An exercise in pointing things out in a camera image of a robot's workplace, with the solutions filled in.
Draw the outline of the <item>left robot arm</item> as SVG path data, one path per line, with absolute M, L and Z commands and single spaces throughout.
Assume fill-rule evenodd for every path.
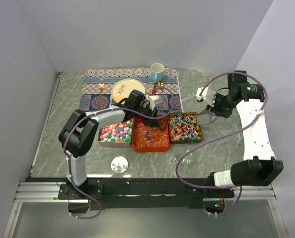
M 70 194 L 76 199 L 87 195 L 85 155 L 93 145 L 98 129 L 132 118 L 140 118 L 147 126 L 159 126 L 156 105 L 162 101 L 159 95 L 146 96 L 132 90 L 128 97 L 107 109 L 86 114 L 75 110 L 61 130 L 58 140 L 68 161 L 67 178 L 72 185 Z

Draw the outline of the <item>gold tin of lollipops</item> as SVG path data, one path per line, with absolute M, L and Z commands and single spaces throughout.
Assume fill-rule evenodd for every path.
M 197 144 L 203 141 L 204 136 L 196 112 L 169 114 L 167 120 L 171 145 Z

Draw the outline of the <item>orange tin of lollipops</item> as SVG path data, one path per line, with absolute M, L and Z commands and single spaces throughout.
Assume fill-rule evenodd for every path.
M 168 120 L 165 120 L 164 130 L 145 126 L 141 119 L 133 119 L 132 147 L 137 153 L 166 152 L 169 149 Z

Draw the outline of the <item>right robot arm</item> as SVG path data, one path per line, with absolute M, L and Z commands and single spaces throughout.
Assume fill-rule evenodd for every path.
M 214 180 L 206 185 L 210 197 L 218 197 L 223 187 L 269 186 L 282 172 L 282 161 L 276 160 L 267 132 L 264 108 L 268 96 L 265 88 L 255 80 L 248 82 L 245 71 L 227 75 L 228 94 L 222 95 L 208 86 L 200 88 L 198 100 L 207 102 L 207 111 L 217 117 L 228 118 L 234 109 L 240 116 L 244 139 L 243 160 L 229 170 L 215 172 Z

